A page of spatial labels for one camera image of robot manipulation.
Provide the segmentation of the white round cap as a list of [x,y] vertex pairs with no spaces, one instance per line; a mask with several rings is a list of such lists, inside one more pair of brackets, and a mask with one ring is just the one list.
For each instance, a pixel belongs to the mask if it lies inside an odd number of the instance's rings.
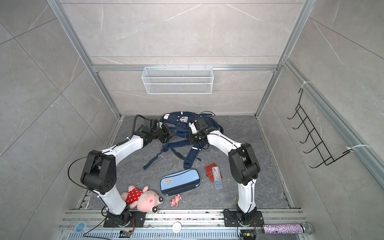
[[173,225],[172,225],[172,231],[175,233],[175,234],[178,234],[181,232],[182,230],[182,224],[180,222],[174,222]]

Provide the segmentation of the glitter purple tube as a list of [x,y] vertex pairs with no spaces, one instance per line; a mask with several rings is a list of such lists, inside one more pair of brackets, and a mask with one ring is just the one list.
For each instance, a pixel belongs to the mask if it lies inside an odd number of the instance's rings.
[[291,234],[306,234],[311,235],[314,233],[314,227],[310,223],[298,223],[298,224],[271,224],[262,225],[262,231],[264,234],[271,235],[291,235]]

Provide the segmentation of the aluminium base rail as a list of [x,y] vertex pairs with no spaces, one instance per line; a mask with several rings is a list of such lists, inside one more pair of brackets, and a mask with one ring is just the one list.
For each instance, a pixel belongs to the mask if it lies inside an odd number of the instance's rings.
[[300,209],[262,209],[255,220],[241,224],[234,210],[132,211],[125,227],[98,210],[69,210],[58,240],[257,240],[274,235],[306,240],[314,233]]

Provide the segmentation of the red card box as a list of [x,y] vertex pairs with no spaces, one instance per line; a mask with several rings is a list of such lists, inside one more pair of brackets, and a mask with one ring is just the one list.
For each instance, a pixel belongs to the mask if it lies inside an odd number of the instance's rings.
[[216,163],[213,163],[213,164],[210,164],[210,165],[205,167],[206,176],[209,178],[211,183],[214,183],[214,177],[213,177],[213,174],[212,174],[212,168],[215,167],[215,166],[217,166]]

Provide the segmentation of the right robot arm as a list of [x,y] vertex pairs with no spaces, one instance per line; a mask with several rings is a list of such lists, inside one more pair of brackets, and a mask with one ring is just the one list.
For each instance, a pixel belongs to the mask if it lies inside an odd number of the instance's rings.
[[231,140],[217,127],[209,126],[206,119],[206,116],[197,115],[189,121],[189,141],[207,143],[228,156],[232,177],[238,183],[237,217],[240,224],[249,225],[257,215],[255,185],[261,171],[258,159],[249,143]]

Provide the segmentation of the pink pig plush toy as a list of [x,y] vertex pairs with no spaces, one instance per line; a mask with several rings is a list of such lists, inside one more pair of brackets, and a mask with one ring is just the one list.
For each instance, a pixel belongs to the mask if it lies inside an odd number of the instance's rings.
[[121,198],[130,209],[137,209],[143,213],[156,213],[164,202],[164,199],[156,192],[149,190],[148,186],[139,190],[130,185],[128,192],[122,193]]

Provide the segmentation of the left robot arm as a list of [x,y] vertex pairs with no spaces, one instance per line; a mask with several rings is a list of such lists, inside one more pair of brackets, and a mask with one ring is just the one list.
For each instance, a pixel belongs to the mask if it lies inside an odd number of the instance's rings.
[[80,158],[86,162],[80,177],[81,183],[75,185],[95,193],[106,206],[110,216],[128,216],[130,207],[116,188],[118,164],[152,141],[159,140],[164,144],[174,135],[175,132],[159,120],[136,115],[131,134],[125,140],[102,151],[93,150]]

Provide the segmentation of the blue pencil case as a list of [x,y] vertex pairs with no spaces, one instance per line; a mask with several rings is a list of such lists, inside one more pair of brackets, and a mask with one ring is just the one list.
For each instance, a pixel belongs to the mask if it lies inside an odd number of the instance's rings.
[[201,178],[196,169],[183,170],[160,179],[160,191],[164,196],[181,194],[197,188]]

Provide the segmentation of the blue tape roll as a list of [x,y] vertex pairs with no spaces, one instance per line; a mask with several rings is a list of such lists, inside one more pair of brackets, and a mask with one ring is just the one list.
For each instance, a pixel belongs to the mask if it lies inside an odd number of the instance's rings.
[[85,222],[78,222],[74,228],[74,231],[78,234],[82,234],[86,232],[88,225]]

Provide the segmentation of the navy blue student backpack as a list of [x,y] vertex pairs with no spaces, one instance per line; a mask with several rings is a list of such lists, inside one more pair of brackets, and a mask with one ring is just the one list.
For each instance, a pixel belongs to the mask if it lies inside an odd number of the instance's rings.
[[[210,127],[211,131],[218,130],[223,134],[223,127],[213,119],[215,116],[216,114],[211,111],[203,111],[199,114],[181,111],[163,115],[163,117],[160,119],[160,123],[162,123],[162,125],[167,125],[171,130],[176,132],[175,136],[183,138],[183,140],[179,142],[171,143],[169,141],[168,143],[165,143],[162,150],[146,165],[144,165],[143,169],[146,170],[149,168],[149,166],[153,164],[154,161],[157,160],[162,153],[168,150],[171,150],[176,157],[184,161],[183,168],[185,170],[192,168],[195,159],[198,158],[198,154],[205,148],[208,143],[192,145],[188,142],[188,133],[191,131],[189,123],[196,121],[197,128],[207,126]],[[175,150],[176,148],[186,146],[191,146],[191,150],[187,156],[183,156],[181,153]]]

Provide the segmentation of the small pink toy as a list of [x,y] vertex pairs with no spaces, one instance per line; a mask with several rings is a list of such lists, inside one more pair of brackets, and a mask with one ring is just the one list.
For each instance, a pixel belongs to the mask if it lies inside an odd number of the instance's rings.
[[170,201],[171,207],[178,207],[179,206],[179,201],[182,200],[181,195],[176,195],[173,199]]

